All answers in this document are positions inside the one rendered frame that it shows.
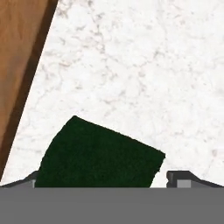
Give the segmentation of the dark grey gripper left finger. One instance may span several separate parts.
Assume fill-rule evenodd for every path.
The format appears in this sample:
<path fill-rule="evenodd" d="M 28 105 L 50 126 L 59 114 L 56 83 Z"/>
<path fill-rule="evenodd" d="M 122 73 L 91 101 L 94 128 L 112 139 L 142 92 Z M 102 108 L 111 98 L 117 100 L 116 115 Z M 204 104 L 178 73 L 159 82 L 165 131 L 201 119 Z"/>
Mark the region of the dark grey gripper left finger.
<path fill-rule="evenodd" d="M 38 175 L 38 172 L 34 171 L 24 179 L 14 181 L 6 185 L 2 185 L 2 188 L 10 188 L 14 186 L 29 186 L 33 188 L 35 186 L 37 175 Z"/>

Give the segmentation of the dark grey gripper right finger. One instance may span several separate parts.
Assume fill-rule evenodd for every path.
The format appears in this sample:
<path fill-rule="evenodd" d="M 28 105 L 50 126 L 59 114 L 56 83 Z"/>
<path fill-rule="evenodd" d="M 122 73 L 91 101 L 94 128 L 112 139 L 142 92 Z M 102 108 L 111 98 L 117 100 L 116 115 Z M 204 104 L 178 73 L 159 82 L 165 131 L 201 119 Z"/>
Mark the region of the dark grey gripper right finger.
<path fill-rule="evenodd" d="M 209 181 L 198 178 L 190 171 L 168 171 L 166 173 L 167 188 L 201 188 L 201 187 L 214 187 L 222 188 L 222 185 L 218 185 Z"/>

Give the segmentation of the brown wooden cupboard front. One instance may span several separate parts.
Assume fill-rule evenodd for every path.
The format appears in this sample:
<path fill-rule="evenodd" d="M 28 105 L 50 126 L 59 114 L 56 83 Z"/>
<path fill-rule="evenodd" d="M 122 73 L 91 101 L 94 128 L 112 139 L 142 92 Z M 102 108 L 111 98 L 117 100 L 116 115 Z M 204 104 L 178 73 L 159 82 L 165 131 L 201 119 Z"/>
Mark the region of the brown wooden cupboard front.
<path fill-rule="evenodd" d="M 59 0 L 0 0 L 0 180 Z"/>

